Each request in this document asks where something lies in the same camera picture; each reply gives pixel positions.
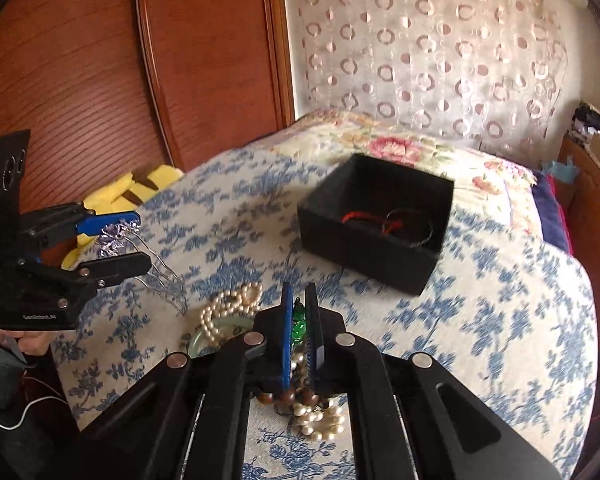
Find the left hand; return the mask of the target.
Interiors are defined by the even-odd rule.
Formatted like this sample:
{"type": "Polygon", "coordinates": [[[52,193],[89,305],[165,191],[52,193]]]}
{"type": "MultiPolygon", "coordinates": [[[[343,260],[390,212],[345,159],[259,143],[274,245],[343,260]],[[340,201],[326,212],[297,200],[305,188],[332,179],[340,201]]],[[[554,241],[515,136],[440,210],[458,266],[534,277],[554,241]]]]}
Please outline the left hand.
{"type": "Polygon", "coordinates": [[[42,356],[56,337],[54,332],[18,332],[18,330],[0,329],[0,346],[12,348],[17,345],[25,356],[42,356]]]}

